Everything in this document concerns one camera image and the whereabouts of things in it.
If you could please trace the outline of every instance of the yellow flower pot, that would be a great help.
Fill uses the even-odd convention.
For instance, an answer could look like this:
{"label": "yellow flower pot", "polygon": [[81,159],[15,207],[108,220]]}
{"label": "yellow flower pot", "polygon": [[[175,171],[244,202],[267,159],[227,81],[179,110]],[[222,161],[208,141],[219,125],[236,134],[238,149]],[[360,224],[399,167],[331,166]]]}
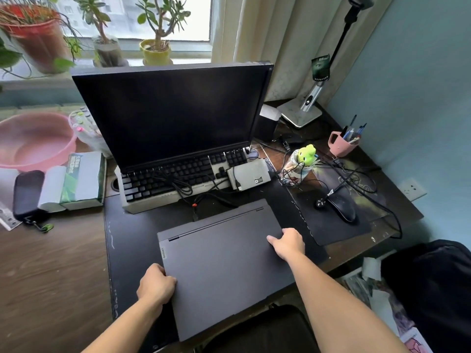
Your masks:
{"label": "yellow flower pot", "polygon": [[139,48],[144,54],[144,64],[145,65],[168,65],[171,64],[170,60],[170,47],[164,52],[149,51],[145,49],[147,45],[153,45],[153,39],[145,39],[139,43]]}

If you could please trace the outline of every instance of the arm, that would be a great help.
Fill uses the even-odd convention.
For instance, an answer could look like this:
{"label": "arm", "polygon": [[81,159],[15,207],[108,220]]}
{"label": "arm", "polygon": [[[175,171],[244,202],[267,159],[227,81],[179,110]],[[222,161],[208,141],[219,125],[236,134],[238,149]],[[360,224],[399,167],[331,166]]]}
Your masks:
{"label": "arm", "polygon": [[170,300],[177,280],[165,276],[163,267],[152,264],[140,281],[138,302],[127,309],[82,353],[134,353]]}
{"label": "arm", "polygon": [[268,236],[276,253],[291,267],[309,321],[323,353],[407,353],[394,333],[367,306],[304,255],[301,235],[283,229]]}

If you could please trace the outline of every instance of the desk lamp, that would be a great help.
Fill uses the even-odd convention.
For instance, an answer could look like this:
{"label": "desk lamp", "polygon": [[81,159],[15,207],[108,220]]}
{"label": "desk lamp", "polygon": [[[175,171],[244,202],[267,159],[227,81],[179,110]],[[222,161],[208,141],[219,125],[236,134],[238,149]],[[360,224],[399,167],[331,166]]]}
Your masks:
{"label": "desk lamp", "polygon": [[333,64],[335,57],[342,45],[347,32],[349,31],[351,25],[356,22],[358,19],[358,14],[361,10],[366,10],[373,6],[372,0],[348,0],[350,2],[351,8],[350,11],[345,16],[345,27],[343,29],[343,33],[340,36],[340,39],[337,43],[337,47],[335,47],[335,51],[332,54],[332,58],[330,58],[330,62],[327,63],[327,76],[324,77],[317,77],[315,75],[315,64],[319,64],[319,60],[324,60],[326,57],[323,56],[319,58],[315,58],[312,60],[312,69],[313,69],[313,79],[314,79],[314,86],[311,88],[309,94],[306,97],[297,97],[293,100],[290,100],[280,106],[278,106],[278,110],[281,112],[284,119],[289,121],[297,128],[301,128],[307,124],[309,124],[314,119],[321,116],[322,111],[316,107],[312,106],[315,100],[319,97],[319,94],[322,90],[324,84],[329,80],[330,77],[330,67]]}

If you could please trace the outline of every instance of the power socket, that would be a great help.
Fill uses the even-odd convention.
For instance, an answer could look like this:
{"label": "power socket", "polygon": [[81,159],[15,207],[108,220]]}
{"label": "power socket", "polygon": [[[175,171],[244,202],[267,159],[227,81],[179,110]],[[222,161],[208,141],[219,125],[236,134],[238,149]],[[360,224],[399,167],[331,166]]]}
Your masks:
{"label": "power socket", "polygon": [[427,192],[414,178],[408,178],[398,187],[409,201],[425,196]]}

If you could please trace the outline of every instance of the mechanical keyboard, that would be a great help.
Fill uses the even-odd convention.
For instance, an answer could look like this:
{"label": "mechanical keyboard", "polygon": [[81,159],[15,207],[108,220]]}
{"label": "mechanical keyboard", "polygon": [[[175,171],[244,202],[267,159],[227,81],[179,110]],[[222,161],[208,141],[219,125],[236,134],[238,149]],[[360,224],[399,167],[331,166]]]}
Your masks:
{"label": "mechanical keyboard", "polygon": [[130,213],[139,213],[178,201],[180,195],[168,179],[191,185],[192,195],[208,191],[214,186],[213,182],[221,183],[220,189],[226,188],[230,186],[229,181],[221,181],[227,178],[227,170],[244,163],[247,163],[246,152],[237,149],[130,173],[122,174],[117,167],[121,204]]}

